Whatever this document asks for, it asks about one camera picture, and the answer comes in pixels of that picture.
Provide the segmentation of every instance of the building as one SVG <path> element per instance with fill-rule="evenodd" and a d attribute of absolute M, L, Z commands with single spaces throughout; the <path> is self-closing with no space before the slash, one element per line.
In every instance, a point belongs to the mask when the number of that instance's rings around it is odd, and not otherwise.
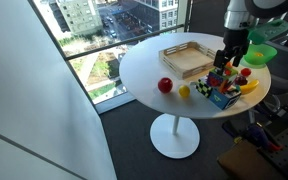
<path fill-rule="evenodd" d="M 129 15 L 147 33 L 162 30 L 177 24 L 178 0 L 129 0 L 120 1 Z"/>
<path fill-rule="evenodd" d="M 60 10 L 60 15 L 59 12 L 53 11 L 54 16 L 57 14 L 55 18 L 59 25 L 63 24 L 62 19 L 64 19 L 74 35 L 93 34 L 103 28 L 94 0 L 53 0 L 50 2 L 50 7 L 52 6 L 57 6 Z"/>

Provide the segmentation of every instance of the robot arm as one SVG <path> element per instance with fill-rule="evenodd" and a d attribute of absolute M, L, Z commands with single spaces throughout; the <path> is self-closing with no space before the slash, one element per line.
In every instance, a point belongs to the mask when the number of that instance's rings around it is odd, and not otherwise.
<path fill-rule="evenodd" d="M 249 29 L 257 25 L 258 18 L 276 17 L 286 11 L 288 0 L 231 0 L 225 14 L 225 48 L 217 51 L 214 60 L 216 73 L 222 75 L 226 63 L 232 58 L 233 66 L 239 65 L 250 43 Z"/>

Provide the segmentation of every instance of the round white table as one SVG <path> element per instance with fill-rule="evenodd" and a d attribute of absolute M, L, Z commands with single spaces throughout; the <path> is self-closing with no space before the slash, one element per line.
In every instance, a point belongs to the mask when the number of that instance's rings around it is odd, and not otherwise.
<path fill-rule="evenodd" d="M 254 67 L 249 80 L 259 79 L 259 86 L 226 110 L 219 109 L 211 101 L 191 87 L 188 98 L 181 98 L 178 87 L 189 85 L 208 73 L 204 71 L 185 80 L 178 79 L 158 57 L 158 52 L 189 41 L 196 41 L 215 52 L 224 48 L 223 39 L 201 33 L 173 33 L 149 38 L 132 47 L 120 64 L 120 77 L 129 93 L 144 105 L 163 112 L 153 122 L 150 136 L 155 148 L 170 158 L 185 158 L 198 147 L 200 136 L 194 122 L 189 119 L 213 119 L 246 111 L 258 104 L 267 94 L 271 76 L 266 66 Z M 237 68 L 247 64 L 242 60 Z M 162 94 L 157 83 L 162 77 L 173 81 L 172 91 Z"/>

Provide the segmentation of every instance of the window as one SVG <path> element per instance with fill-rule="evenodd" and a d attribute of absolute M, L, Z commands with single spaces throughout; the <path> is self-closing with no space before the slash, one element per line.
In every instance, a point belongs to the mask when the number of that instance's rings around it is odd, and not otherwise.
<path fill-rule="evenodd" d="M 162 19 L 166 19 L 166 13 L 162 14 Z"/>
<path fill-rule="evenodd" d="M 168 5 L 173 6 L 173 0 L 168 0 Z"/>
<path fill-rule="evenodd" d="M 167 1 L 166 0 L 162 1 L 162 7 L 166 7 L 166 6 L 167 6 Z"/>
<path fill-rule="evenodd" d="M 52 34 L 53 42 L 58 43 L 57 47 L 63 59 L 72 66 L 77 80 L 84 85 L 85 92 L 96 107 L 102 103 L 105 104 L 107 99 L 126 92 L 119 78 L 119 62 L 123 54 L 147 36 L 153 36 L 150 33 L 165 29 L 174 22 L 173 19 L 170 19 L 171 23 L 167 20 L 169 12 L 160 13 L 152 8 L 131 6 L 132 1 L 123 1 L 123 5 L 129 3 L 129 7 L 132 8 L 118 14 L 113 13 L 113 10 L 110 11 L 112 8 L 110 6 L 103 6 L 99 10 L 95 6 L 95 1 L 82 1 L 79 9 L 76 8 L 76 3 L 72 4 L 69 1 L 54 0 L 48 1 L 48 4 L 42 4 L 40 0 L 28 1 L 34 6 L 33 9 L 37 12 L 39 19 L 44 22 L 43 25 L 48 26 L 47 29 L 50 31 L 47 32 Z M 163 8 L 169 4 L 173 5 L 173 0 L 143 0 L 142 2 Z M 103 27 L 101 22 L 107 22 L 110 27 L 119 22 L 120 28 L 115 29 L 113 37 L 109 32 L 109 27 Z M 147 36 L 130 43 L 127 41 L 129 38 L 137 38 L 141 35 Z M 92 61 L 93 66 L 86 63 L 90 58 L 95 58 Z"/>

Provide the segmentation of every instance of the table top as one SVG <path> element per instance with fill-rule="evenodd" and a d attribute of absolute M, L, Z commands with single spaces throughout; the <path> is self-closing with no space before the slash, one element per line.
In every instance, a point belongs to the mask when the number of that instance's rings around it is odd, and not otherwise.
<path fill-rule="evenodd" d="M 267 94 L 271 85 L 271 76 L 266 66 L 252 68 L 249 80 L 258 79 L 260 84 L 251 93 L 240 99 L 226 110 L 221 110 L 206 97 L 191 87 L 188 98 L 178 94 L 178 87 L 189 85 L 209 71 L 201 72 L 187 79 L 178 79 L 160 62 L 158 52 L 189 41 L 196 41 L 215 52 L 224 48 L 223 38 L 202 33 L 172 33 L 149 38 L 132 47 L 123 57 L 120 64 L 120 77 L 129 93 L 144 105 L 171 115 L 193 119 L 211 119 L 246 111 L 258 104 Z M 237 70 L 244 68 L 241 62 Z M 162 94 L 157 83 L 162 77 L 173 81 L 170 93 Z"/>

